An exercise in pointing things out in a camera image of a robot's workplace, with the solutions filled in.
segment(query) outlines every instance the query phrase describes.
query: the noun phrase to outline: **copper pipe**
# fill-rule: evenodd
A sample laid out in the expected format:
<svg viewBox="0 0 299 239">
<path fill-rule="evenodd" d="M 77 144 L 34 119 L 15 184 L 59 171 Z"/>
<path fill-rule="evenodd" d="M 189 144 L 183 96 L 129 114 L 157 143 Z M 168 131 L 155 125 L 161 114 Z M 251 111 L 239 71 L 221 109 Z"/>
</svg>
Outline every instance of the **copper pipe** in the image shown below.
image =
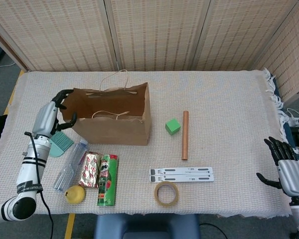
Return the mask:
<svg viewBox="0 0 299 239">
<path fill-rule="evenodd" d="M 188 159 L 188 121 L 189 121 L 189 112 L 183 112 L 183 140 L 181 147 L 181 159 Z"/>
</svg>

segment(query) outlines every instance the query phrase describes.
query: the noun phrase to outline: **robotic arm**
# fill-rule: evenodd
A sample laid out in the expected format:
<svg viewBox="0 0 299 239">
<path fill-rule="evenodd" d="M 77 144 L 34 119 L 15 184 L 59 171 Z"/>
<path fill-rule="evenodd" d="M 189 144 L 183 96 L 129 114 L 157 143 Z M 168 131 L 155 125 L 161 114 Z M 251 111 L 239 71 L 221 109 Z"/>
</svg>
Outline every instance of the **robotic arm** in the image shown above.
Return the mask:
<svg viewBox="0 0 299 239">
<path fill-rule="evenodd" d="M 289 144 L 282 143 L 272 137 L 269 137 L 269 140 L 264 139 L 264 141 L 268 145 L 277 167 L 279 182 L 270 181 L 264 178 L 261 173 L 257 173 L 257 177 L 264 184 L 282 189 L 285 194 L 291 197 L 290 209 L 296 223 L 299 224 L 299 161 Z M 291 239 L 299 239 L 299 227 L 298 232 L 290 236 Z"/>
<path fill-rule="evenodd" d="M 58 108 L 66 109 L 62 101 L 73 90 L 60 91 L 51 102 L 40 109 L 37 114 L 32 134 L 25 132 L 31 139 L 17 178 L 17 196 L 0 204 L 0 223 L 4 221 L 23 221 L 33 215 L 36 209 L 36 194 L 42 193 L 41 178 L 49 156 L 51 144 L 49 138 L 56 131 L 72 127 L 77 119 L 76 113 L 72 120 L 59 124 L 56 118 Z"/>
</svg>

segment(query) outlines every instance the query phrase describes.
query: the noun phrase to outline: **green pringles can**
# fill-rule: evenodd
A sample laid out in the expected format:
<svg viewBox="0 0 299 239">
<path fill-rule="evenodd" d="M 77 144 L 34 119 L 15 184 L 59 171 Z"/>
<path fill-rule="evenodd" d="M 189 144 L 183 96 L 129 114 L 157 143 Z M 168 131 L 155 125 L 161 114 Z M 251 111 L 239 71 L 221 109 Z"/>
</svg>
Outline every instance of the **green pringles can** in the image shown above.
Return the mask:
<svg viewBox="0 0 299 239">
<path fill-rule="evenodd" d="M 113 154 L 102 156 L 99 178 L 98 206 L 114 206 L 118 157 Z"/>
</svg>

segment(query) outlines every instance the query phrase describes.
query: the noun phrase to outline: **black cable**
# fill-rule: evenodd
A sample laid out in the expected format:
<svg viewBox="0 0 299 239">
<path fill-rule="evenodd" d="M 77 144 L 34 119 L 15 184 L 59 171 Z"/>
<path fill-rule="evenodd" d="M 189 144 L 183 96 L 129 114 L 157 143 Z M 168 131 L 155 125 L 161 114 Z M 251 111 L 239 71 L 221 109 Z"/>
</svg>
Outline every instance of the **black cable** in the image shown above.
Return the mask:
<svg viewBox="0 0 299 239">
<path fill-rule="evenodd" d="M 36 148 L 35 148 L 35 144 L 34 144 L 33 136 L 32 136 L 32 134 L 29 133 L 29 132 L 26 132 L 26 133 L 24 133 L 24 134 L 25 134 L 25 135 L 28 135 L 28 136 L 30 137 L 30 139 L 31 139 L 31 142 L 32 142 L 32 147 L 33 147 L 34 156 L 35 156 L 36 177 L 37 177 L 37 180 L 38 180 L 38 184 L 40 184 L 40 183 L 41 183 L 41 180 L 40 180 L 39 167 L 38 167 L 38 155 L 37 155 L 37 153 L 36 153 Z M 53 222 L 53 219 L 52 219 L 52 216 L 51 216 L 50 209 L 49 209 L 47 203 L 46 203 L 45 200 L 44 200 L 42 191 L 40 191 L 40 196 L 41 196 L 41 200 L 42 200 L 43 204 L 45 205 L 46 209 L 48 210 L 48 214 L 49 214 L 49 217 L 50 217 L 50 220 L 51 220 L 51 223 L 52 223 L 52 227 L 51 227 L 51 236 L 50 236 L 50 239 L 52 239 L 52 237 L 53 237 L 54 222 Z"/>
<path fill-rule="evenodd" d="M 209 226 L 217 228 L 224 235 L 224 237 L 226 239 L 228 239 L 228 237 L 226 236 L 226 234 L 219 227 L 217 227 L 216 225 L 213 225 L 213 224 L 210 224 L 210 223 L 200 223 L 199 226 L 201 226 L 201 225 L 209 225 Z"/>
</svg>

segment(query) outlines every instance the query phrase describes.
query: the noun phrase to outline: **tape roll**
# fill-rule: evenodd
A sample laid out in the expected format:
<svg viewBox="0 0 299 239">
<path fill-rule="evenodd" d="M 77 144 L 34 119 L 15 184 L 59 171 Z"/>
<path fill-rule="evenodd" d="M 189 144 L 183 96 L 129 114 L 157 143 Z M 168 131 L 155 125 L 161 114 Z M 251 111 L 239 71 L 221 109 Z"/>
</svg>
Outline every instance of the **tape roll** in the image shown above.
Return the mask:
<svg viewBox="0 0 299 239">
<path fill-rule="evenodd" d="M 158 199 L 158 190 L 162 187 L 162 186 L 168 186 L 170 187 L 173 191 L 174 191 L 174 200 L 171 201 L 170 203 L 164 203 L 162 201 L 160 201 Z M 171 182 L 167 182 L 167 181 L 164 181 L 164 182 L 160 182 L 156 185 L 155 187 L 155 190 L 154 190 L 154 197 L 155 197 L 155 200 L 157 201 L 158 204 L 160 204 L 161 206 L 164 206 L 164 207 L 171 207 L 171 206 L 174 206 L 177 201 L 178 201 L 178 188 L 176 187 L 176 185 L 174 183 L 171 183 Z"/>
</svg>

